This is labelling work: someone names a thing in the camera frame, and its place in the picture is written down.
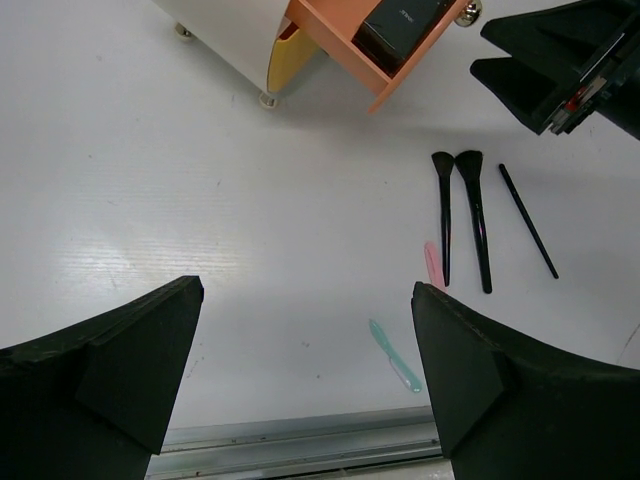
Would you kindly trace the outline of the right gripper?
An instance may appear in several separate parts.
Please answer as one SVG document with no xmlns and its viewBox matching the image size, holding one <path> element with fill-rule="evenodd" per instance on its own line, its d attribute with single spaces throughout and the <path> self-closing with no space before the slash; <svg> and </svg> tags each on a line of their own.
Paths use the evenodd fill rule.
<svg viewBox="0 0 640 480">
<path fill-rule="evenodd" d="M 639 137 L 637 1 L 575 1 L 496 18 L 481 36 L 512 56 L 476 60 L 470 72 L 527 129 L 569 134 L 598 113 Z"/>
</svg>

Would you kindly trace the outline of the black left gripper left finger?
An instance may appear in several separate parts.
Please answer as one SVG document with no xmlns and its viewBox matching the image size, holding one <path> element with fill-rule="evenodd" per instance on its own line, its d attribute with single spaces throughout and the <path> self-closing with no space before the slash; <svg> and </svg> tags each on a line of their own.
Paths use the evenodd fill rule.
<svg viewBox="0 0 640 480">
<path fill-rule="evenodd" d="M 142 479 L 160 453 L 204 288 L 182 276 L 1 351 L 4 479 Z"/>
</svg>

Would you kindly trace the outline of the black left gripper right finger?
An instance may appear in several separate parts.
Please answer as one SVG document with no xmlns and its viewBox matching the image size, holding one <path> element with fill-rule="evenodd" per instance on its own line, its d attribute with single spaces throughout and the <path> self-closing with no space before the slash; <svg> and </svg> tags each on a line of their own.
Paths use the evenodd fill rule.
<svg viewBox="0 0 640 480">
<path fill-rule="evenodd" d="M 418 282 L 411 310 L 457 479 L 636 479 L 639 373 L 538 341 Z"/>
</svg>

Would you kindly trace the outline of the teal razor stick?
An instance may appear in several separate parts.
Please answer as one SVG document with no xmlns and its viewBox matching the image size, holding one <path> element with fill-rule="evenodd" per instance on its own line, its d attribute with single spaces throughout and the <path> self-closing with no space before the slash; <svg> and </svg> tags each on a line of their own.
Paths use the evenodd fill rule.
<svg viewBox="0 0 640 480">
<path fill-rule="evenodd" d="M 422 381 L 396 352 L 384 329 L 373 319 L 370 319 L 368 324 L 373 339 L 387 356 L 391 368 L 401 380 L 404 387 L 412 393 L 420 393 L 423 390 Z"/>
</svg>

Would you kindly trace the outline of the thin black eyeliner brush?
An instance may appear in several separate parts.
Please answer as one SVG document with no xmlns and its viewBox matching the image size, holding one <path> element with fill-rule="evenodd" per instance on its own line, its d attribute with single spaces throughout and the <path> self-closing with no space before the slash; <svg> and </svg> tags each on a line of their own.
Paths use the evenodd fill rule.
<svg viewBox="0 0 640 480">
<path fill-rule="evenodd" d="M 498 165 L 498 170 L 503 178 L 503 181 L 516 205 L 516 208 L 518 209 L 527 229 L 529 230 L 532 239 L 536 245 L 536 247 L 538 248 L 547 268 L 550 271 L 551 276 L 554 279 L 558 279 L 559 278 L 559 273 L 549 255 L 548 250 L 546 249 L 546 246 L 544 245 L 544 242 L 516 188 L 516 185 L 506 167 L 506 165 L 504 163 L 500 163 Z"/>
</svg>

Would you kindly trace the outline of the large black makeup brush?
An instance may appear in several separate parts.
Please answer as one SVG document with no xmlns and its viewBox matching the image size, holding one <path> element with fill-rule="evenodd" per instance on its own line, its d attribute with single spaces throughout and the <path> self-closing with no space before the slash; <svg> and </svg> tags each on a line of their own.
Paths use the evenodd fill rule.
<svg viewBox="0 0 640 480">
<path fill-rule="evenodd" d="M 480 151 L 467 150 L 458 154 L 454 162 L 463 179 L 469 202 L 482 290 L 485 294 L 491 294 L 493 284 L 480 183 L 483 159 Z"/>
</svg>

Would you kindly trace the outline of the small black makeup brush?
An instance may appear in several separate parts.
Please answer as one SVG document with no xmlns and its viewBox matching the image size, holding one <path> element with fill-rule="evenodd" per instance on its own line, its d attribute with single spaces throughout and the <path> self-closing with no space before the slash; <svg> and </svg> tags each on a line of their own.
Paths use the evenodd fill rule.
<svg viewBox="0 0 640 480">
<path fill-rule="evenodd" d="M 451 269 L 451 174 L 454 167 L 454 157 L 447 152 L 438 151 L 432 156 L 439 185 L 440 223 L 443 277 L 446 286 L 450 284 Z"/>
</svg>

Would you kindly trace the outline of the black makeup box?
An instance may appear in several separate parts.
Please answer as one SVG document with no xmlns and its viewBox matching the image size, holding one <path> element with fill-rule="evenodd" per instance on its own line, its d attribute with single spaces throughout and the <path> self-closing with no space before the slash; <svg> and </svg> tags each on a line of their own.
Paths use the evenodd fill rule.
<svg viewBox="0 0 640 480">
<path fill-rule="evenodd" d="M 393 78 L 452 1 L 384 0 L 363 20 L 352 43 Z"/>
</svg>

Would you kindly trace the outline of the pink razor stick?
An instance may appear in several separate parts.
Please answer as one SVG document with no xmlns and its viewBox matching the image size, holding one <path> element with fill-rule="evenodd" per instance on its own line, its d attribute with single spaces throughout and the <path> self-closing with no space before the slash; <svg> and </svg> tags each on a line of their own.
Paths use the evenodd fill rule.
<svg viewBox="0 0 640 480">
<path fill-rule="evenodd" d="M 424 256 L 430 283 L 445 292 L 446 285 L 444 280 L 441 258 L 437 246 L 433 242 L 427 242 L 424 246 Z"/>
</svg>

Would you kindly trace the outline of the pink top drawer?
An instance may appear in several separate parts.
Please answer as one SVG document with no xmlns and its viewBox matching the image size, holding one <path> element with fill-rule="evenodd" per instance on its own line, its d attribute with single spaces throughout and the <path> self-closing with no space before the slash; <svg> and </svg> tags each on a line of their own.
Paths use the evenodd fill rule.
<svg viewBox="0 0 640 480">
<path fill-rule="evenodd" d="M 291 1 L 286 17 L 370 89 L 376 111 L 446 29 L 473 25 L 480 1 Z"/>
</svg>

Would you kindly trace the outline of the white round drawer cabinet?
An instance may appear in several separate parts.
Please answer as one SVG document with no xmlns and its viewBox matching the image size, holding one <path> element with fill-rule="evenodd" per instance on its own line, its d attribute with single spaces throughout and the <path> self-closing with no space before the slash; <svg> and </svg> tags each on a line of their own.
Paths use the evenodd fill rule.
<svg viewBox="0 0 640 480">
<path fill-rule="evenodd" d="M 174 31 L 181 39 L 200 40 L 255 85 L 267 109 L 278 105 L 311 61 L 282 91 L 267 92 L 274 41 L 285 19 L 295 23 L 286 16 L 287 1 L 156 0 L 155 4 L 175 21 Z"/>
</svg>

